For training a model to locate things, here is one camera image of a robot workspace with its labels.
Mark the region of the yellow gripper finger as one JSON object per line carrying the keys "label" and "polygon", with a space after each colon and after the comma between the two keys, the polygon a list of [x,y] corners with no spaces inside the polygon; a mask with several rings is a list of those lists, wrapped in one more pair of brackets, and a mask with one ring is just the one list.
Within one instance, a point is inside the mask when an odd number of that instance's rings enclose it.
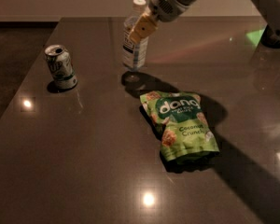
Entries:
{"label": "yellow gripper finger", "polygon": [[128,37],[134,44],[139,44],[158,29],[158,16],[154,13],[134,14],[128,20],[131,25]]}

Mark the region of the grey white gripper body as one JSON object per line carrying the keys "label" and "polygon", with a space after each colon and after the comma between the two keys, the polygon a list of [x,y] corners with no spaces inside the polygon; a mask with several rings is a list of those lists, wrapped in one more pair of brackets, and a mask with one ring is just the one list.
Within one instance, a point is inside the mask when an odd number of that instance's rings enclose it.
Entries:
{"label": "grey white gripper body", "polygon": [[194,0],[149,0],[149,14],[156,21],[169,22],[189,9]]}

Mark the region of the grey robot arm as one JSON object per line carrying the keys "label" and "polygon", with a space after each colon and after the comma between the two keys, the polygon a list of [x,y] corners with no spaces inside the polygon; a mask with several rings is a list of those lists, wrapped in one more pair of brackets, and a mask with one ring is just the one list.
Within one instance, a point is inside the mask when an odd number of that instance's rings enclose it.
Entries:
{"label": "grey robot arm", "polygon": [[135,44],[157,30],[159,22],[170,22],[182,14],[194,16],[257,16],[267,23],[280,42],[280,0],[149,0],[129,33]]}

